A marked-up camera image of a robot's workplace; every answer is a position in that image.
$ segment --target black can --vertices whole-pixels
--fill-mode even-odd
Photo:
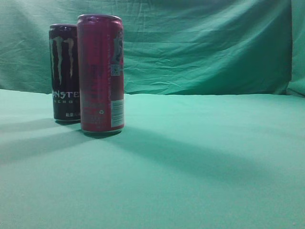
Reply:
[[[62,122],[79,121],[77,27],[70,24],[51,25],[49,39],[54,118]]]

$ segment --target green backdrop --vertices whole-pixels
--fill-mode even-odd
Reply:
[[[305,95],[305,1],[292,0],[293,62],[289,90]]]
[[[284,93],[290,0],[0,0],[0,88],[51,92],[48,29],[83,13],[125,26],[130,94]]]

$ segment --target aluminum can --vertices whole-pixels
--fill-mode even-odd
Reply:
[[[79,121],[77,26],[53,24],[49,39],[54,118],[61,122]]]
[[[81,128],[116,133],[124,127],[123,25],[119,17],[78,17]]]

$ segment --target monster logo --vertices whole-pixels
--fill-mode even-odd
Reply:
[[[62,37],[55,37],[53,39],[50,39],[50,46],[51,50],[53,49],[53,44],[56,44],[57,54],[58,54],[58,73],[59,73],[59,81],[61,84],[62,81],[62,75],[61,75],[61,62],[62,62],[62,43],[68,43],[69,45],[69,57],[70,57],[70,79],[72,78],[72,70],[73,70],[73,56],[72,56],[72,48],[74,46],[74,41],[72,38],[68,38],[64,40]],[[52,71],[54,72],[54,55],[53,52],[51,52],[51,62],[52,62]]]
[[[112,57],[112,63],[119,64],[122,58],[123,53],[123,31],[119,31],[118,35],[115,39],[113,39],[113,57]]]

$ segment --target claw logo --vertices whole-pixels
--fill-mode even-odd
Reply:
[[[56,49],[57,49],[57,55],[58,55],[58,73],[59,73],[59,81],[60,81],[60,85],[61,85],[61,81],[62,81],[62,75],[61,75],[61,62],[62,62],[62,43],[68,43],[69,45],[69,58],[70,58],[70,79],[72,79],[72,72],[73,72],[73,56],[72,56],[72,48],[74,46],[74,41],[72,38],[68,38],[66,40],[64,40],[62,37],[55,37],[53,39],[50,39],[50,47],[51,50],[53,49],[53,44],[56,44]],[[54,65],[55,65],[55,60],[54,60],[54,54],[53,52],[51,52],[51,62],[52,62],[52,72],[53,72],[53,79],[55,79],[54,76]]]

